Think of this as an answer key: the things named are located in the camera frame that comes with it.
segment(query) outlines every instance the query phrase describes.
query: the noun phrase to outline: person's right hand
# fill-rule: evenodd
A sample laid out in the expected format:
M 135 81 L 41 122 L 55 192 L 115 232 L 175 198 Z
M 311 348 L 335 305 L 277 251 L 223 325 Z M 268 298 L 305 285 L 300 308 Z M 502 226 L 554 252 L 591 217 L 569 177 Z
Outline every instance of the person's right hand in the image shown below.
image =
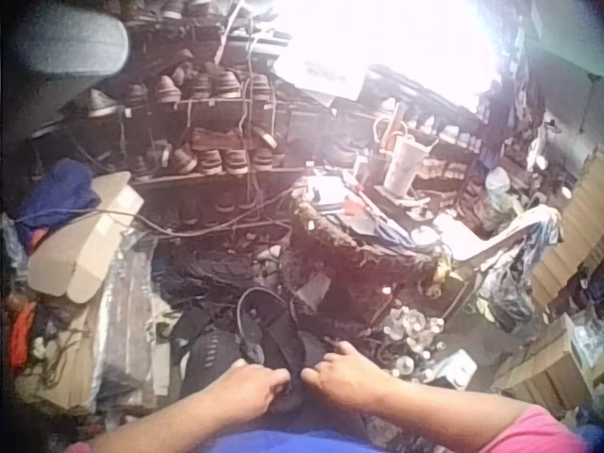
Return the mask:
M 393 377 L 379 369 L 349 342 L 338 353 L 326 354 L 314 368 L 302 370 L 302 379 L 330 401 L 355 411 L 371 411 L 379 392 Z

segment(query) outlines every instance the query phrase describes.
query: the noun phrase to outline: bright light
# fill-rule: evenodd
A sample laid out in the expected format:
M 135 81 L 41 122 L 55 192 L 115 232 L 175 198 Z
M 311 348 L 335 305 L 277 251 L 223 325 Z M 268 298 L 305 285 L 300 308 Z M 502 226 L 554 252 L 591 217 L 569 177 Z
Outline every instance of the bright light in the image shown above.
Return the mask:
M 537 156 L 537 160 L 535 160 L 535 163 L 542 170 L 544 170 L 545 168 L 547 168 L 547 159 L 544 158 L 543 156 Z
M 573 197 L 573 193 L 570 192 L 570 189 L 568 189 L 567 187 L 562 187 L 562 195 L 564 196 L 564 198 L 566 198 L 567 200 L 570 200 Z
M 470 3 L 276 0 L 276 27 L 294 36 L 294 72 L 311 64 L 364 76 L 369 64 L 383 64 L 476 111 L 478 94 L 498 78 L 497 53 Z

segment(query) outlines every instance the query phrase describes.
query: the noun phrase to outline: orange cloth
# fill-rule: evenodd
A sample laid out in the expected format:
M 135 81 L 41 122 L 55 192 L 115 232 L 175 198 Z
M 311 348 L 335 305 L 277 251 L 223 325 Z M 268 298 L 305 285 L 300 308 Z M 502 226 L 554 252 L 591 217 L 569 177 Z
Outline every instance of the orange cloth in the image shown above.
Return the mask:
M 25 302 L 10 333 L 9 362 L 13 370 L 20 371 L 27 363 L 28 335 L 34 320 L 35 302 Z

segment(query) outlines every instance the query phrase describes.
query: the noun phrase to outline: wall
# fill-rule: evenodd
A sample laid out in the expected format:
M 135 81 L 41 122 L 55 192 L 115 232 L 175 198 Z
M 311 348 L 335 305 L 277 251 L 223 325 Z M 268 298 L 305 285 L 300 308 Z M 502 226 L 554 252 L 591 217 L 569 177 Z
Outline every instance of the wall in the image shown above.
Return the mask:
M 545 96 L 545 119 L 554 118 L 562 130 L 558 136 L 548 133 L 547 157 L 564 162 L 578 176 L 585 159 L 604 143 L 604 81 L 596 83 L 581 134 L 580 122 L 592 85 L 587 71 L 535 45 L 528 44 L 527 52 L 530 70 Z

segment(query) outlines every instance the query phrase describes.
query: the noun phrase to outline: gray cylindrical object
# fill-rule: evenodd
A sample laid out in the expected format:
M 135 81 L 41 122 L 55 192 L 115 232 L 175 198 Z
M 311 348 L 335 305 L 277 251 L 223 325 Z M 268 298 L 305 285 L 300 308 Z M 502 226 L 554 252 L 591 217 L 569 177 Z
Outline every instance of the gray cylindrical object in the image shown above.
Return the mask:
M 388 168 L 384 189 L 397 198 L 404 198 L 430 148 L 413 137 L 397 137 L 394 156 Z

